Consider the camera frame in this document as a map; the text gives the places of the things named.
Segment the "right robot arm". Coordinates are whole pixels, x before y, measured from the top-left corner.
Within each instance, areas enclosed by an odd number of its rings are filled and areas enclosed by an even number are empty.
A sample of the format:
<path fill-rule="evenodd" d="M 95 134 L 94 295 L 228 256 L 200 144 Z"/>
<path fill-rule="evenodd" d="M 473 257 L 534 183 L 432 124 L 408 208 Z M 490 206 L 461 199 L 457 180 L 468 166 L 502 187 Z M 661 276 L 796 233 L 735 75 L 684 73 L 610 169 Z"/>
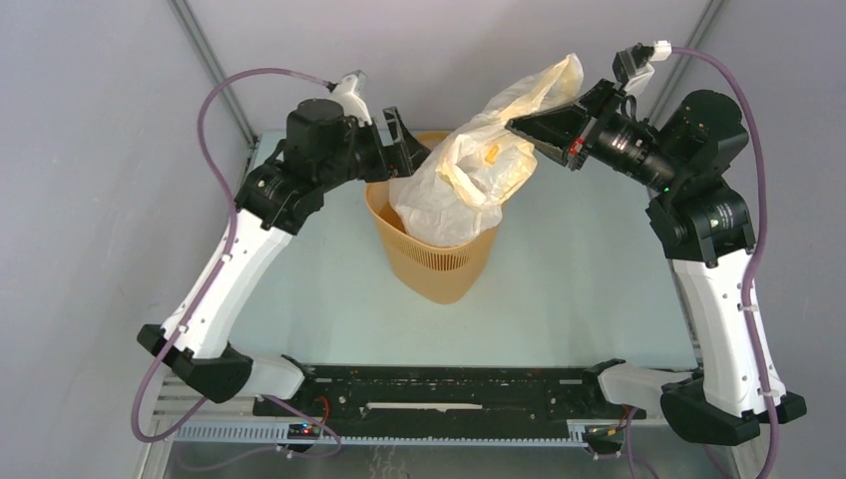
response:
<path fill-rule="evenodd" d="M 579 99 L 510 119 L 507 130 L 559 165 L 596 159 L 653 191 L 649 224 L 671 263 L 700 351 L 696 372 L 638 367 L 621 359 L 596 365 L 580 391 L 584 410 L 605 417 L 619 405 L 658 413 L 681 439 L 737 446 L 762 425 L 807 411 L 770 360 L 760 319 L 745 320 L 753 297 L 743 276 L 756 246 L 749 208 L 724 180 L 749 136 L 730 97 L 687 94 L 661 128 L 626 115 L 622 87 L 602 80 Z"/>

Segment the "translucent cream trash bag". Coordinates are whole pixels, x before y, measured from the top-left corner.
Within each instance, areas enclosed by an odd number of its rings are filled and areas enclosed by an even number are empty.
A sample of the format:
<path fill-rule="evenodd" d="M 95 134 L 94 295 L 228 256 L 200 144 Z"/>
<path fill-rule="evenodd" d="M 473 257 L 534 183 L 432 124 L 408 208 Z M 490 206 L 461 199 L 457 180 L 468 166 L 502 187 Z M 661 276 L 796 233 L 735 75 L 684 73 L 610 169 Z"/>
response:
<path fill-rule="evenodd" d="M 495 95 L 451 132 L 408 179 L 389 184 L 389 205 L 406 233 L 435 247 L 474 240 L 496 227 L 503 205 L 537 167 L 534 146 L 510 133 L 520 116 L 574 100 L 584 80 L 575 53 Z"/>

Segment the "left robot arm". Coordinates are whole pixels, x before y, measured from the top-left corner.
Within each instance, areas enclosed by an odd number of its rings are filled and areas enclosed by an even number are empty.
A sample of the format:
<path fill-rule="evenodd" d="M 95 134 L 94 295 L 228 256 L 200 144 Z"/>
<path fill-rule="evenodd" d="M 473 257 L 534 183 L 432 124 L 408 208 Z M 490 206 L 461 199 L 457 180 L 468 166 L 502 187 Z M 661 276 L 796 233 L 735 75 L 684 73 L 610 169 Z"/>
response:
<path fill-rule="evenodd" d="M 139 344 L 202 398 L 224 403 L 272 395 L 296 416 L 313 407 L 315 389 L 298 363 L 250 357 L 229 335 L 257 282 L 322 209 L 328 192 L 348 182 L 410 177 L 430 155 L 396 108 L 383 114 L 388 145 L 371 120 L 359 120 L 337 101 L 301 102 L 287 117 L 285 138 L 234 196 L 218 247 L 182 305 L 163 324 L 142 327 Z"/>

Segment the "yellow plastic trash bin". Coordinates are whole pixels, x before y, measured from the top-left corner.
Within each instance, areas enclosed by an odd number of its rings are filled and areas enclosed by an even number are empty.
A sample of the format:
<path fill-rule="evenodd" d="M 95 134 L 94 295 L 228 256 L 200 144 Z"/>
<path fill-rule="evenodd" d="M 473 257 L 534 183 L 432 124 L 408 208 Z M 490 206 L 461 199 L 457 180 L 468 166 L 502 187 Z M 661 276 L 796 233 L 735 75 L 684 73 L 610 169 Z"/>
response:
<path fill-rule="evenodd" d="M 364 199 L 373 215 L 390 266 L 404 284 L 439 304 L 462 298 L 484 270 L 497 227 L 465 243 L 438 247 L 409 235 L 389 203 L 389 184 L 368 184 Z"/>

